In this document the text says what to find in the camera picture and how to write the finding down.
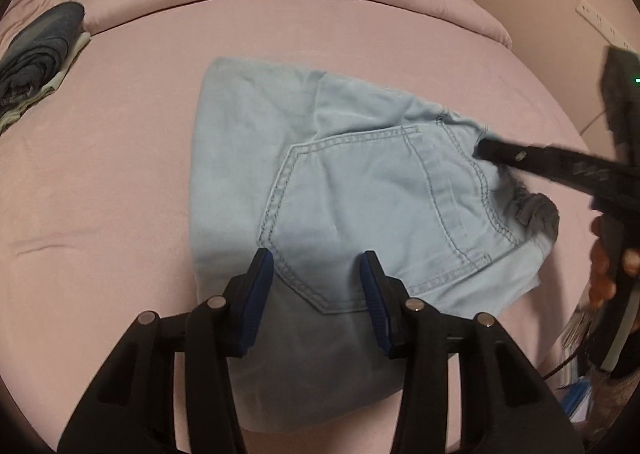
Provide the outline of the beige sleeved forearm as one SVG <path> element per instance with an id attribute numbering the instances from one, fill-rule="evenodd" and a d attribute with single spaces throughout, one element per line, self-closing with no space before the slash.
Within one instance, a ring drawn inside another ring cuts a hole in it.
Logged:
<path id="1" fill-rule="evenodd" d="M 614 378 L 612 374 L 592 370 L 590 382 L 591 406 L 585 435 L 589 442 L 598 442 L 620 416 L 636 390 L 639 372 L 636 370 L 623 378 Z"/>

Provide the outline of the person right hand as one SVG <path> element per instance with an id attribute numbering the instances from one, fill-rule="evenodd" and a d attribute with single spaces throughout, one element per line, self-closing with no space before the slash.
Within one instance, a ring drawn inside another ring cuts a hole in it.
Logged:
<path id="1" fill-rule="evenodd" d="M 591 233 L 596 237 L 590 251 L 589 304 L 592 309 L 600 309 L 616 294 L 616 285 L 612 274 L 611 259 L 602 241 L 602 217 L 598 216 L 591 222 Z M 627 249 L 623 253 L 623 269 L 631 278 L 639 278 L 639 250 Z"/>

